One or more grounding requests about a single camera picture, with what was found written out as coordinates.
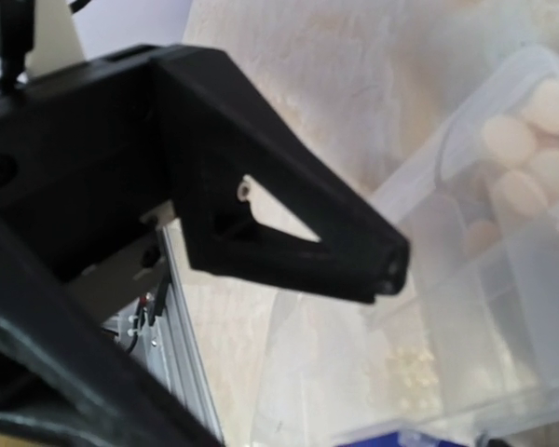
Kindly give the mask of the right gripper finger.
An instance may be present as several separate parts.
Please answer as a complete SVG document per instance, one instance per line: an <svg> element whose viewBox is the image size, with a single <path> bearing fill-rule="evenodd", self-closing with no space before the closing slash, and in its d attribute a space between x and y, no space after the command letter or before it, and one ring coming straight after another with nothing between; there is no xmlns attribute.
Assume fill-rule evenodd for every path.
<svg viewBox="0 0 559 447"><path fill-rule="evenodd" d="M0 408L0 432L71 446L217 446L218 439L102 333L0 222L0 354L25 398Z"/></svg>

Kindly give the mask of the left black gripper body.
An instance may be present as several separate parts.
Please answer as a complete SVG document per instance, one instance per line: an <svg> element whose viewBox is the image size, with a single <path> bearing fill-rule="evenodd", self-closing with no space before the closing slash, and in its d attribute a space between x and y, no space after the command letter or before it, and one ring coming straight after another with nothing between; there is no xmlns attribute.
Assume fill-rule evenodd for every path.
<svg viewBox="0 0 559 447"><path fill-rule="evenodd" d="M183 51L133 47L0 92L0 317L109 317L167 275L155 69Z"/></svg>

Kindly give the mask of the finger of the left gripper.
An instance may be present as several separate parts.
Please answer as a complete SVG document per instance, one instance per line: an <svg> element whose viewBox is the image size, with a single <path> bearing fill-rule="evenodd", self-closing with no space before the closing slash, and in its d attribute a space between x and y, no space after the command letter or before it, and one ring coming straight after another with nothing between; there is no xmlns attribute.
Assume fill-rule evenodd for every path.
<svg viewBox="0 0 559 447"><path fill-rule="evenodd" d="M153 82L192 268L362 304L402 291L408 239L301 143L226 53L167 48ZM259 223L239 197L248 177L315 239Z"/></svg>

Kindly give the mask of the clear plastic pill organizer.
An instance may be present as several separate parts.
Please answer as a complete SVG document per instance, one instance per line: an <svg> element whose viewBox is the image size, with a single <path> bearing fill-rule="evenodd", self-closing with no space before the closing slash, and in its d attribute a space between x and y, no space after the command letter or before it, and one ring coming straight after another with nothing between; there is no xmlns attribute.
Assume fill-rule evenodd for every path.
<svg viewBox="0 0 559 447"><path fill-rule="evenodd" d="M411 288L355 314L321 310L317 358L302 371L304 438L315 445L404 418L455 440L504 437L559 423L559 201L520 222L471 259L465 231L492 216L472 192L478 132L516 109L559 56L540 47L511 55L378 192L379 208L412 242ZM400 411L387 357L399 347L435 357L442 408Z"/></svg>

